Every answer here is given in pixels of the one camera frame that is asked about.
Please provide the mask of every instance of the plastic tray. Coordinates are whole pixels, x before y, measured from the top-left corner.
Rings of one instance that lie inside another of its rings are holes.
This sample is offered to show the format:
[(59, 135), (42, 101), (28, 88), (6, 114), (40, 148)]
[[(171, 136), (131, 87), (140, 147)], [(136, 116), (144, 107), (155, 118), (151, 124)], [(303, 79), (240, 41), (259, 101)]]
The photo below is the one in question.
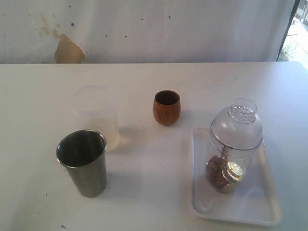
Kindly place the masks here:
[(262, 226), (279, 225), (282, 210), (264, 144), (236, 190), (232, 193), (220, 193), (215, 191), (205, 178), (208, 135), (207, 128), (196, 128), (192, 132), (192, 212), (206, 219)]

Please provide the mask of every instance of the frosted plastic cup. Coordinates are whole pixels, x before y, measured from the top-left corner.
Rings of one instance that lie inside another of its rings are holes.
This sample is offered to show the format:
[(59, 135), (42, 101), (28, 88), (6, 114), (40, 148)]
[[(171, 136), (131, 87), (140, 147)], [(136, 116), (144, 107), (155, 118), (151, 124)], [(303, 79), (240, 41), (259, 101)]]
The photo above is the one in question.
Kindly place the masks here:
[(106, 87), (93, 85), (77, 90), (71, 99), (71, 109), (77, 129), (100, 132), (107, 140), (108, 152), (120, 144), (116, 110)]

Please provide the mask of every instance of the wooden cup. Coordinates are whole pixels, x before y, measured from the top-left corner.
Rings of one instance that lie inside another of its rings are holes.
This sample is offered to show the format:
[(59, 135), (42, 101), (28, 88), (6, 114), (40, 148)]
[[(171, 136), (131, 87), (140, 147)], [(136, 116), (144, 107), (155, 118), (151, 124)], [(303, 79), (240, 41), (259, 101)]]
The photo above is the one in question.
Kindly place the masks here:
[(180, 96), (171, 90), (162, 90), (155, 95), (153, 115), (162, 125), (171, 125), (179, 119), (181, 114)]

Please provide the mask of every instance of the metal tumbler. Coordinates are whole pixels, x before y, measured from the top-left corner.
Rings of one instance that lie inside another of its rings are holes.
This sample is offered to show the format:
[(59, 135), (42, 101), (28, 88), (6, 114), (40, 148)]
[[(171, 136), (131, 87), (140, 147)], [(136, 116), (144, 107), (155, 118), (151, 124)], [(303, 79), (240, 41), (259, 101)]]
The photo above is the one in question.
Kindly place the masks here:
[(106, 147), (105, 137), (94, 130), (73, 132), (57, 147), (57, 160), (85, 197), (95, 197), (106, 187)]

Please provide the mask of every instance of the tabletop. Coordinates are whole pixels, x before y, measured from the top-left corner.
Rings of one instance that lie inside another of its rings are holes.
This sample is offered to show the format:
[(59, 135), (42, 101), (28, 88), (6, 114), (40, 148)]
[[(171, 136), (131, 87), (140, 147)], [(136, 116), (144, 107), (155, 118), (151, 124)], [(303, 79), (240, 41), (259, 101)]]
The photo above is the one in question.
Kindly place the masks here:
[[(308, 72), (300, 63), (0, 65), (0, 230), (264, 230), (195, 217), (189, 209), (190, 137), (235, 98), (258, 106), (282, 224), (308, 230)], [(121, 144), (106, 154), (107, 188), (82, 197), (56, 162), (76, 130), (69, 99), (105, 85)], [(152, 115), (154, 95), (181, 97), (179, 121)]]

